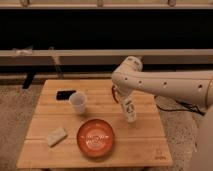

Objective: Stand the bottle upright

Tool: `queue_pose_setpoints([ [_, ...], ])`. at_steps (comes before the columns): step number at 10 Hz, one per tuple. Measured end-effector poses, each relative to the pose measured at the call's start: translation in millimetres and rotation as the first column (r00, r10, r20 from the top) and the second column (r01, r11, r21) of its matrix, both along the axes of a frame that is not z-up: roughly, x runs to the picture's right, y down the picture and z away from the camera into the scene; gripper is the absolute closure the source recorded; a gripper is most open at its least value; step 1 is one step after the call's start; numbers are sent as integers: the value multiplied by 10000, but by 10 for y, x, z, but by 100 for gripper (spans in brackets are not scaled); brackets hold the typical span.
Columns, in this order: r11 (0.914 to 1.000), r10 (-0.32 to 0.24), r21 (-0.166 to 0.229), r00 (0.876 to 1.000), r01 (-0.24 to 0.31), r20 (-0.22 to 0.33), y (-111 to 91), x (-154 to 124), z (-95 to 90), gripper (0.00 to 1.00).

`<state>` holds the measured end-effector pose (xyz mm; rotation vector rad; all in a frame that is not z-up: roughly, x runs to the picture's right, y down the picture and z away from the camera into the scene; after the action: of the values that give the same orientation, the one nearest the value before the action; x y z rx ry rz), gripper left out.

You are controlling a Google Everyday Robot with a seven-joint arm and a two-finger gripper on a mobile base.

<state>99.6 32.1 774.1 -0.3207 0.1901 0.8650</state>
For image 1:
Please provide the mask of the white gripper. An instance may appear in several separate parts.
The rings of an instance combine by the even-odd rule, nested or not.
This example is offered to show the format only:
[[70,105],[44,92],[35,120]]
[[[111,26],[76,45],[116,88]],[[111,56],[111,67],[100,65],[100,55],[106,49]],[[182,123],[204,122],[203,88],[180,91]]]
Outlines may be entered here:
[[115,86],[115,89],[116,89],[116,98],[117,98],[118,102],[122,98],[127,98],[132,93],[132,91],[129,90],[129,89],[120,89],[116,85],[114,85],[114,86]]

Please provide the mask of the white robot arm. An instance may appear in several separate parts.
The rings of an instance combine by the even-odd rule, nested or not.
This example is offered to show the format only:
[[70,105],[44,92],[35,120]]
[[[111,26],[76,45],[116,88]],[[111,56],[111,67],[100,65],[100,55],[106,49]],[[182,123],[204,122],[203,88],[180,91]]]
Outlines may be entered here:
[[213,171],[213,70],[143,72],[142,61],[128,56],[112,73],[112,93],[127,122],[136,121],[134,90],[206,107],[187,171]]

